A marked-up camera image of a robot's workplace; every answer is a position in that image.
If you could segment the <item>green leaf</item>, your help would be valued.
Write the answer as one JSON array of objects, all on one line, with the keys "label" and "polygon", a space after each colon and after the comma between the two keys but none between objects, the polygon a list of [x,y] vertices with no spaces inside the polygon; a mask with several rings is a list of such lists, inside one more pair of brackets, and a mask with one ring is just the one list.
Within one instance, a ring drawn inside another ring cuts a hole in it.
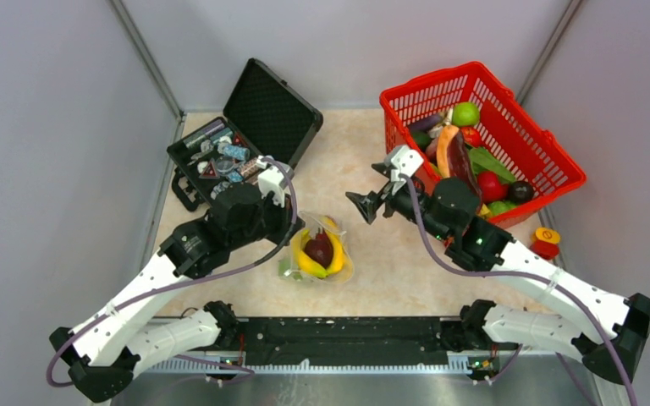
[{"label": "green leaf", "polygon": [[468,151],[471,168],[475,175],[482,172],[493,172],[505,183],[514,183],[514,174],[490,151],[484,147],[472,148]]}]

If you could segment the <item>dark purple eggplant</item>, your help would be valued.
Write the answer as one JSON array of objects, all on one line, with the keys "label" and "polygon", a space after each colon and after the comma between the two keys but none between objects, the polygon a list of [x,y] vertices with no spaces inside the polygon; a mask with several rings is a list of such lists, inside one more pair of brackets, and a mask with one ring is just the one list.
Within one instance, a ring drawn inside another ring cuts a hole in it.
[{"label": "dark purple eggplant", "polygon": [[467,149],[464,135],[461,131],[458,131],[450,140],[446,152],[449,176],[456,177],[465,182],[469,190],[475,195],[481,194],[481,190],[476,181],[476,175],[471,166],[469,150]]}]

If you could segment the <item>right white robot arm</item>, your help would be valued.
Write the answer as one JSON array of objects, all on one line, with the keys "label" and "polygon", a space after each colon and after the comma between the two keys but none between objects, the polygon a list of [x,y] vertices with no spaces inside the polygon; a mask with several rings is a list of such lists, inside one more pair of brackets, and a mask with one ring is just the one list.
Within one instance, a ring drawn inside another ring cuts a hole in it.
[{"label": "right white robot arm", "polygon": [[610,293],[534,253],[511,233],[478,217],[479,199],[458,178],[439,181],[431,194],[401,179],[378,192],[348,192],[346,197],[367,223],[373,223],[383,207],[386,217],[398,213],[417,225],[423,238],[445,241],[444,253],[456,265],[455,274],[496,278],[555,313],[526,316],[491,304],[462,326],[469,346],[538,346],[580,361],[606,381],[631,383],[650,333],[646,295]]}]

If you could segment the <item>clear zip top bag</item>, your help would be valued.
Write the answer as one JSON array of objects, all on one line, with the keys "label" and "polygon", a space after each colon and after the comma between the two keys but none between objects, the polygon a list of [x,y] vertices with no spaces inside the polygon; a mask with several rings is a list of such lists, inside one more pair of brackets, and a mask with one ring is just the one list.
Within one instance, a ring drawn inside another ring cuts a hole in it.
[{"label": "clear zip top bag", "polygon": [[278,263],[278,276],[303,283],[342,284],[354,274],[347,232],[337,219],[301,211],[305,226],[289,242]]}]

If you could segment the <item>dark red fruit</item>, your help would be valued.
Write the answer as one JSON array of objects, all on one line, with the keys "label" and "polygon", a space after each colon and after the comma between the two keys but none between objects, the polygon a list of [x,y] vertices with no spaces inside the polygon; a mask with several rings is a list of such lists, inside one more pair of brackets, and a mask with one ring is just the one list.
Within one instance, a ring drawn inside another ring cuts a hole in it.
[{"label": "dark red fruit", "polygon": [[303,251],[313,261],[323,268],[330,266],[333,260],[333,244],[324,229],[318,229],[315,234],[308,230],[303,233]]}]

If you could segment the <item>yellow banana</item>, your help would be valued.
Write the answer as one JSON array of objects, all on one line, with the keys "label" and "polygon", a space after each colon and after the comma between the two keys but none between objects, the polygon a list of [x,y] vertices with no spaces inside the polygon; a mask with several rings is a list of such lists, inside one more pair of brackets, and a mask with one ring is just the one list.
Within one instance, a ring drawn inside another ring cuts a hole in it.
[{"label": "yellow banana", "polygon": [[[327,266],[322,265],[317,259],[310,255],[306,249],[308,244],[311,245],[311,253],[315,255],[319,245],[320,250],[326,255],[329,251],[330,262]],[[317,278],[325,278],[330,275],[339,273],[345,266],[345,250],[342,239],[336,233],[327,229],[319,229],[313,238],[310,230],[305,229],[296,235],[294,242],[294,258],[297,266],[301,271]]]}]

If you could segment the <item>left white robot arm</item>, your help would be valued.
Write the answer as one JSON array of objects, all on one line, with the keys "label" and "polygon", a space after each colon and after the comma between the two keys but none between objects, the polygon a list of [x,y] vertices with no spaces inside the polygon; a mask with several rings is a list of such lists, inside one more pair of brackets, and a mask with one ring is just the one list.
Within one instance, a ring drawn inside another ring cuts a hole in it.
[{"label": "left white robot arm", "polygon": [[248,272],[269,261],[303,225],[288,179],[237,184],[205,216],[174,229],[138,274],[88,320],[54,330],[47,385],[74,387],[93,403],[118,396],[152,366],[193,348],[234,345],[234,316],[214,302],[157,328],[147,324],[187,288]]}]

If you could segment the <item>dark plum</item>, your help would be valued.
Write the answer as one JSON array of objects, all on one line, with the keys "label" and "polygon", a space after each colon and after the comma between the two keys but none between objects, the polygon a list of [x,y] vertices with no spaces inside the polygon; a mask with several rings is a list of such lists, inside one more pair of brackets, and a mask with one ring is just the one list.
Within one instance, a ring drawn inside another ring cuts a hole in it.
[{"label": "dark plum", "polygon": [[507,199],[516,205],[523,205],[535,196],[535,189],[527,181],[516,181],[509,184]]}]

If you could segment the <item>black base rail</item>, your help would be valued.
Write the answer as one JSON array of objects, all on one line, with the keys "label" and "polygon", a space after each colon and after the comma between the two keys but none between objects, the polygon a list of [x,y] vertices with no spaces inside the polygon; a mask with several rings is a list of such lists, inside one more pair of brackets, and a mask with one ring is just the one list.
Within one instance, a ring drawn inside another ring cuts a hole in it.
[{"label": "black base rail", "polygon": [[230,352],[246,365],[410,366],[444,365],[449,354],[470,350],[513,350],[466,330],[461,320],[412,317],[251,317],[240,320],[210,353]]}]

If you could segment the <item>red apple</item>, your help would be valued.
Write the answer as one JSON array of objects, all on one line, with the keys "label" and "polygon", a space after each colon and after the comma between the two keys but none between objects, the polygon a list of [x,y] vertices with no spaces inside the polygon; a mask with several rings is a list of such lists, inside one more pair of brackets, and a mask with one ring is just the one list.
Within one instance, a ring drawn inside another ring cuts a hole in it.
[{"label": "red apple", "polygon": [[484,171],[476,177],[477,185],[482,192],[482,202],[485,204],[504,200],[508,194],[508,186],[500,182],[499,176],[492,171]]},{"label": "red apple", "polygon": [[471,126],[461,127],[460,132],[463,134],[465,143],[470,148],[483,147],[484,143],[480,132]]}]

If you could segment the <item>green apple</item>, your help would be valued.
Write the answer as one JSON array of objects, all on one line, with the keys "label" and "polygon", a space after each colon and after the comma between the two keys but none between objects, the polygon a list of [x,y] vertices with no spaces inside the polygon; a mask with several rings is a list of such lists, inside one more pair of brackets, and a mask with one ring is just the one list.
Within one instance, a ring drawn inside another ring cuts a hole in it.
[{"label": "green apple", "polygon": [[451,123],[457,127],[475,126],[480,122],[480,117],[479,107],[471,101],[464,101],[453,107]]}]

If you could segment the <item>red plastic basket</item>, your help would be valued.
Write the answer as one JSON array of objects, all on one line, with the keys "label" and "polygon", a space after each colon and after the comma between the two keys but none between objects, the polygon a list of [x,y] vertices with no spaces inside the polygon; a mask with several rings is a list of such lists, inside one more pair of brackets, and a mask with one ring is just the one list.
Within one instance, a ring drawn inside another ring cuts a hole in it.
[{"label": "red plastic basket", "polygon": [[407,144],[415,147],[408,125],[442,112],[459,102],[473,102],[480,110],[477,131],[484,146],[519,180],[535,190],[532,201],[492,218],[510,228],[581,187],[585,172],[541,129],[517,103],[514,93],[478,61],[423,74],[381,92],[385,150]]}]

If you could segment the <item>black open case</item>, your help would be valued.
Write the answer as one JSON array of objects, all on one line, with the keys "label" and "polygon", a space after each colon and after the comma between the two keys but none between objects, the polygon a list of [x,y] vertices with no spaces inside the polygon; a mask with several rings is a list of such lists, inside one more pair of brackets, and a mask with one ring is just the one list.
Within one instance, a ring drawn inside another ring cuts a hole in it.
[{"label": "black open case", "polygon": [[175,164],[171,189],[194,212],[232,184],[254,180],[259,156],[296,167],[322,124],[319,110],[250,58],[222,114],[168,147]]}]

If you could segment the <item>dark green avocado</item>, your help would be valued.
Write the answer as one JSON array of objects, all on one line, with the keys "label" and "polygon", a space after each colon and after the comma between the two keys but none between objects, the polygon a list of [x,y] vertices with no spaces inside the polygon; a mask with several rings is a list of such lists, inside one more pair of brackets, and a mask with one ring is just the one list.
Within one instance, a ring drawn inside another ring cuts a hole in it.
[{"label": "dark green avocado", "polygon": [[426,150],[426,148],[428,148],[432,142],[430,135],[422,131],[412,130],[410,132],[410,137],[413,139],[417,147],[422,151]]}]

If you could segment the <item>red yellow emergency button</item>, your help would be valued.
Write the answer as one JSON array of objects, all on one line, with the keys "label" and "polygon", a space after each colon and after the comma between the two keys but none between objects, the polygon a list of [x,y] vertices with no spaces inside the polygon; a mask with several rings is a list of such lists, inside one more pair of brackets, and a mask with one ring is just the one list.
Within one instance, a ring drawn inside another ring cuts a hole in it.
[{"label": "red yellow emergency button", "polygon": [[551,261],[560,252],[560,241],[561,236],[557,231],[552,228],[540,227],[532,234],[529,249],[544,260]]}]

